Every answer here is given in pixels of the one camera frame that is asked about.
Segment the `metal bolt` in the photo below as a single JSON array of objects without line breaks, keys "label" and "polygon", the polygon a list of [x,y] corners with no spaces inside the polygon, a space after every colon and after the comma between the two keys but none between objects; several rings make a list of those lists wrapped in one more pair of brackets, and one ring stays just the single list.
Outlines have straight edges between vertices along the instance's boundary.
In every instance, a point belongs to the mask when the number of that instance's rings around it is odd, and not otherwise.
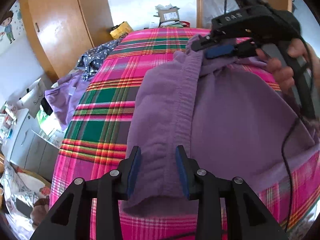
[{"label": "metal bolt", "polygon": [[76,178],[75,179],[75,184],[76,185],[80,185],[80,184],[82,184],[82,182],[83,182],[83,179],[81,179],[81,178]]},{"label": "metal bolt", "polygon": [[118,176],[119,173],[120,172],[118,170],[112,170],[112,171],[110,171],[110,176],[115,177],[115,176]]},{"label": "metal bolt", "polygon": [[243,183],[243,179],[240,178],[240,177],[235,177],[233,180],[235,181],[236,184],[242,184]]},{"label": "metal bolt", "polygon": [[206,170],[203,170],[203,169],[197,170],[197,173],[198,173],[198,175],[200,175],[200,176],[204,176],[204,175],[207,174]]}]

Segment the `bed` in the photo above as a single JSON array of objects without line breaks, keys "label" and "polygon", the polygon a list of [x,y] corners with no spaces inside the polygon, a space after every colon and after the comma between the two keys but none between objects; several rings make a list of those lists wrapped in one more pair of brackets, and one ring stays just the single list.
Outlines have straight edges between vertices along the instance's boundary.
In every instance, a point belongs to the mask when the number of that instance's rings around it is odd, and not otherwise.
[{"label": "bed", "polygon": [[[147,70],[171,61],[176,50],[185,50],[188,39],[209,30],[195,28],[157,28],[130,33],[107,57],[78,105],[55,165],[52,180],[52,206],[77,177],[100,178],[125,158],[126,139],[134,111],[135,97]],[[276,92],[272,76],[250,65],[251,71]],[[298,239],[316,217],[320,197],[319,152],[292,173],[294,194],[289,223],[290,238]],[[283,179],[259,193],[275,219],[285,226],[289,206],[289,179]],[[95,239],[95,208],[91,216],[91,239]],[[124,239],[162,239],[195,231],[196,215],[142,219],[120,213]],[[222,211],[223,228],[226,213]]]}]

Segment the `clothing tag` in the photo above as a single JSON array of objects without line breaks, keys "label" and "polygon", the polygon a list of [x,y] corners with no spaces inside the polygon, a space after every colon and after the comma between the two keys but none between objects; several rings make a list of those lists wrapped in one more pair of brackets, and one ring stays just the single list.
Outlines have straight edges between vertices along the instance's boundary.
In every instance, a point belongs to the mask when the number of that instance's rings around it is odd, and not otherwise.
[{"label": "clothing tag", "polygon": [[172,20],[172,19],[177,19],[178,15],[176,12],[172,12],[172,13],[165,13],[163,14],[164,19],[167,20]]},{"label": "clothing tag", "polygon": [[73,94],[75,93],[76,88],[75,87],[71,87],[69,88],[69,95],[73,96]]}]

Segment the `cartoon boy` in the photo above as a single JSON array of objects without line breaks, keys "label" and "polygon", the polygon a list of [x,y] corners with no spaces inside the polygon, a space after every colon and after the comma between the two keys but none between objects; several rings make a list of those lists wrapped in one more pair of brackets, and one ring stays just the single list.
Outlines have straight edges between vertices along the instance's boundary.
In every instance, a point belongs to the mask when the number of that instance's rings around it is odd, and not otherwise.
[{"label": "cartoon boy", "polygon": [[12,43],[12,41],[15,40],[15,38],[13,37],[13,33],[12,33],[12,25],[10,24],[12,22],[12,19],[13,19],[13,12],[8,11],[4,15],[4,20],[1,23],[1,26],[4,27],[4,32],[2,32],[1,35],[6,33],[10,43]]}]

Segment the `purple clothing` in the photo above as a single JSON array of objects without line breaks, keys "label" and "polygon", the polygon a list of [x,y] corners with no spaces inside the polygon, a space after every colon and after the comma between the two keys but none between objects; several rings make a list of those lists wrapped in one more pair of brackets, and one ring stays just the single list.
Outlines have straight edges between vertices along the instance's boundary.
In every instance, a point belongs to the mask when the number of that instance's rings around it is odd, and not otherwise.
[{"label": "purple clothing", "polygon": [[[45,98],[56,115],[63,131],[68,128],[76,107],[90,84],[89,81],[82,79],[82,74],[83,71],[78,70],[62,77],[58,80],[58,87],[45,92]],[[72,87],[75,87],[76,90],[73,92],[73,95],[69,95],[69,92],[72,92]]]},{"label": "purple clothing", "polygon": [[[236,68],[265,63],[207,60],[203,51],[191,50],[195,39],[186,53],[177,51],[172,62],[149,70],[137,94],[127,156],[138,145],[142,163],[133,195],[121,205],[130,215],[197,213],[197,201],[182,193],[178,145],[200,168],[223,179],[240,176],[256,193],[287,176],[281,144],[297,115],[259,76]],[[318,150],[314,129],[300,123],[284,149],[291,171]]]}]

